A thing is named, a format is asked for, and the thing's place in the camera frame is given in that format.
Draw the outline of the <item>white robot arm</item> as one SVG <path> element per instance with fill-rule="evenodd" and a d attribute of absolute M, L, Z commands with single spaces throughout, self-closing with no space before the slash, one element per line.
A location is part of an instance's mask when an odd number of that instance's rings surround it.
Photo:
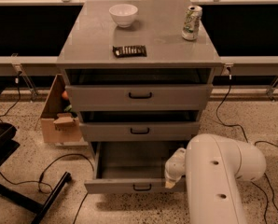
<path fill-rule="evenodd" d="M 190 224 L 247 224 L 237 183 L 258 180 L 265 171 L 257 147 L 204 133 L 166 161 L 165 187 L 186 179 Z"/>

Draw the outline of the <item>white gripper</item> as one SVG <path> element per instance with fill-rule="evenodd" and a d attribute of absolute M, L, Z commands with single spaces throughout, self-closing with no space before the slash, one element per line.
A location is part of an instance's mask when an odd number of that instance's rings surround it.
<path fill-rule="evenodd" d="M 186 150 L 180 147 L 165 163 L 165 188 L 172 189 L 185 174 Z"/>

